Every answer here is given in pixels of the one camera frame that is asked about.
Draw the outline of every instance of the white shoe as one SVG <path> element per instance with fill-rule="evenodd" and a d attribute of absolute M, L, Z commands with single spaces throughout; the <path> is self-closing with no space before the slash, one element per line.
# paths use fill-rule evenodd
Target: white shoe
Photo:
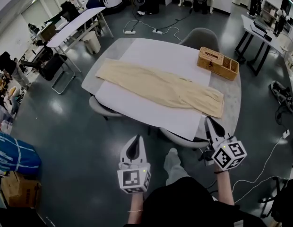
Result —
<path fill-rule="evenodd" d="M 178 155 L 178 151 L 175 148 L 171 148 L 169 151 L 169 154 L 170 153 L 174 153 L 175 155 Z"/>

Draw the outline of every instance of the gray pant leg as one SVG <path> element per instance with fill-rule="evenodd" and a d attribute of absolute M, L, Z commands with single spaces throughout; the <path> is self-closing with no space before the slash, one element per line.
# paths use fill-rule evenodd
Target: gray pant leg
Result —
<path fill-rule="evenodd" d="M 23 88 L 28 88 L 29 80 L 24 75 L 22 70 L 20 69 L 19 65 L 17 64 L 12 75 L 11 75 Z"/>
<path fill-rule="evenodd" d="M 180 165 L 181 161 L 174 152 L 169 152 L 165 157 L 164 169 L 167 171 L 169 178 L 166 180 L 166 186 L 170 185 L 180 178 L 189 176 Z"/>

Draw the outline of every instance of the floor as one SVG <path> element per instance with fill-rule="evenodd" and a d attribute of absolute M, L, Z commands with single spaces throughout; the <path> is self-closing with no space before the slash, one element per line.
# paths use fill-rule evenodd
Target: floor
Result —
<path fill-rule="evenodd" d="M 141 20 L 160 28 L 188 13 L 188 7 L 162 5 L 159 14 L 144 16 Z M 244 34 L 241 14 L 246 14 L 246 10 L 236 5 L 233 5 L 230 16 L 218 12 L 213 15 L 193 12 L 175 25 L 180 29 L 177 36 L 183 39 L 196 27 L 209 28 L 217 34 L 221 52 L 236 59 L 234 49 Z M 34 145 L 42 159 L 40 179 L 43 190 L 38 212 L 48 226 L 52 226 L 48 218 L 56 227 L 113 227 L 126 223 L 130 195 L 119 189 L 116 171 L 121 148 L 136 134 L 144 137 L 147 158 L 152 166 L 152 179 L 146 195 L 165 185 L 167 173 L 163 169 L 163 163 L 171 147 L 178 149 L 184 169 L 203 186 L 208 187 L 215 179 L 213 168 L 205 167 L 203 162 L 198 161 L 199 151 L 178 147 L 163 136 L 158 138 L 156 129 L 152 129 L 151 135 L 147 136 L 147 126 L 132 119 L 105 121 L 91 110 L 88 104 L 90 95 L 81 88 L 82 80 L 101 53 L 115 40 L 120 37 L 143 37 L 179 42 L 173 36 L 175 29 L 165 35 L 157 35 L 142 24 L 136 26 L 135 35 L 124 35 L 122 28 L 133 20 L 131 7 L 106 16 L 106 20 L 115 38 L 100 38 L 102 48 L 97 55 L 88 54 L 82 44 L 77 44 L 69 51 L 68 55 L 83 72 L 77 73 L 63 95 L 51 90 L 51 82 L 38 77 L 23 100 L 12 130 L 13 137 Z M 252 59 L 259 46 L 259 41 L 254 39 L 245 57 Z M 240 167 L 230 171 L 232 184 L 240 179 L 254 181 L 284 132 L 274 119 L 278 103 L 269 85 L 273 80 L 278 80 L 290 87 L 290 81 L 282 58 L 274 53 L 272 51 L 268 55 L 257 77 L 245 64 L 240 67 L 242 100 L 235 136 L 243 142 L 248 157 Z M 284 178 L 290 175 L 293 160 L 293 115 L 283 117 L 291 135 L 276 147 L 259 181 L 273 175 Z M 234 199 L 241 198 L 254 185 L 237 184 L 233 192 Z M 241 210 L 259 216 L 262 206 L 257 203 L 258 199 L 269 197 L 274 188 L 272 180 L 264 182 L 238 202 Z M 210 188 L 211 191 L 216 189 L 216 185 Z"/>

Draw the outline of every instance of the cardboard box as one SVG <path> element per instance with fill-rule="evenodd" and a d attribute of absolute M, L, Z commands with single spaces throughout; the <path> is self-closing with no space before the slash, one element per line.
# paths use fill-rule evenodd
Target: cardboard box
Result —
<path fill-rule="evenodd" d="M 40 195 L 41 184 L 32 176 L 11 172 L 1 180 L 1 190 L 10 207 L 35 208 Z"/>

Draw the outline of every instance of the gray chair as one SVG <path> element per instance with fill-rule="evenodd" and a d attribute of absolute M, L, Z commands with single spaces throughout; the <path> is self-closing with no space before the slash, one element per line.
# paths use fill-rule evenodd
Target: gray chair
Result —
<path fill-rule="evenodd" d="M 200 50 L 201 47 L 206 47 L 213 51 L 220 52 L 219 42 L 215 33 L 207 28 L 195 28 L 188 36 L 185 37 L 179 44 Z M 177 145 L 188 147 L 188 148 L 204 148 L 209 146 L 207 140 L 201 140 L 195 138 L 193 141 L 186 140 L 178 135 L 175 135 L 164 128 L 160 128 L 160 131 L 165 135 L 170 141 Z"/>
<path fill-rule="evenodd" d="M 179 44 L 196 50 L 200 50 L 201 47 L 206 47 L 220 52 L 216 34 L 207 28 L 193 29 Z"/>
<path fill-rule="evenodd" d="M 122 117 L 122 114 L 115 112 L 112 109 L 109 109 L 103 105 L 101 105 L 95 96 L 91 96 L 89 99 L 90 107 L 98 114 L 102 115 L 105 120 L 108 120 L 108 117 Z"/>

